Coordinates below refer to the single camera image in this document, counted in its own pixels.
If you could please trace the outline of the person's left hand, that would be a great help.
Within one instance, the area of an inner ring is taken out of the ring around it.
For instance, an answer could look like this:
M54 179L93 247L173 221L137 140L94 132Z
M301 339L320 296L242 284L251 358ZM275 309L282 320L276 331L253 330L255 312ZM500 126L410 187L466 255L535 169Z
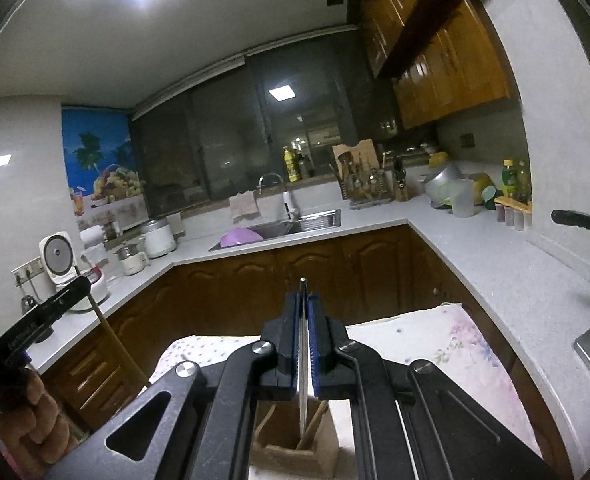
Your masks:
M0 440L21 479L42 479L78 440L33 370L27 371L24 402L19 410L0 414Z

